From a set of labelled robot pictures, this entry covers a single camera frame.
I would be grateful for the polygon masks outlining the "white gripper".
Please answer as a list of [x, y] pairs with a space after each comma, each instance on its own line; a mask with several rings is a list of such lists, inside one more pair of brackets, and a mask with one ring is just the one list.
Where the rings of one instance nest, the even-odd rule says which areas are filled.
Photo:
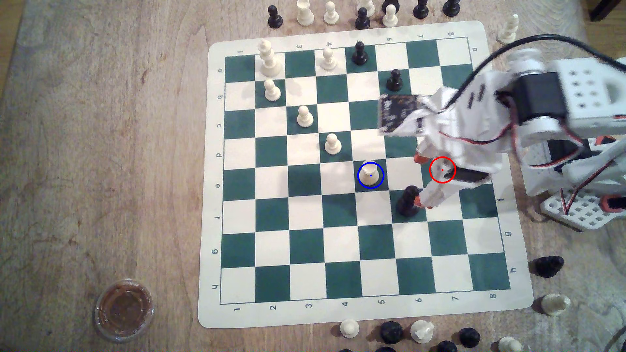
[[429, 111], [422, 118], [425, 136], [417, 144], [414, 162], [433, 159], [429, 173], [435, 181], [419, 189], [415, 206], [437, 207], [464, 189], [460, 182], [486, 183], [501, 170], [503, 155], [511, 149], [511, 117], [496, 92], [512, 78], [504, 71], [487, 71], [476, 76], [450, 108]]

